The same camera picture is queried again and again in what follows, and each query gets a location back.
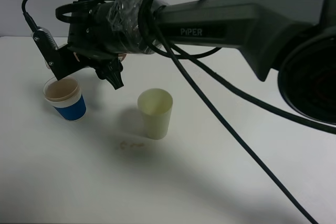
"crumbs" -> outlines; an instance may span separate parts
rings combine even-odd
[[[132,143],[132,144],[129,144],[127,143],[126,141],[122,141],[120,144],[119,144],[119,148],[124,151],[124,150],[127,150],[127,149],[131,149],[131,148],[142,148],[144,147],[145,144],[144,143],[139,143],[139,144],[135,144],[135,143]]]

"plastic cup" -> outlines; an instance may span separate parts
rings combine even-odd
[[[167,135],[172,107],[173,98],[163,89],[148,89],[139,96],[138,108],[149,138],[159,140]]]
[[[45,99],[67,121],[77,121],[86,112],[86,106],[78,81],[73,77],[46,82],[43,88]]]

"plastic wrap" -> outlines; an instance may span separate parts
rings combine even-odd
[[[138,27],[138,13],[143,0],[114,0],[111,5],[107,20],[114,34],[117,37],[120,52],[132,54],[154,53],[144,42]],[[164,4],[162,1],[154,1],[153,8],[156,9]],[[153,39],[157,47],[160,43]]]

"blue paper cup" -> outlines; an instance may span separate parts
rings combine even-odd
[[[77,121],[85,115],[85,102],[75,78],[65,77],[58,81],[53,77],[44,85],[43,93],[65,120]]]

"white table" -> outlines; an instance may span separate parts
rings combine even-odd
[[[65,41],[57,39],[59,45]],[[308,223],[169,59],[127,56],[125,86],[117,91],[92,69],[79,71],[88,111],[71,123],[44,102],[42,87],[53,74],[31,38],[0,38],[0,59],[1,222]],[[243,90],[291,111],[275,71],[259,82],[233,49],[204,62]],[[334,223],[335,136],[263,111],[184,65],[299,202],[320,223]],[[174,98],[170,130],[160,141],[141,136],[136,113],[138,95],[152,87]],[[122,150],[123,141],[145,147]]]

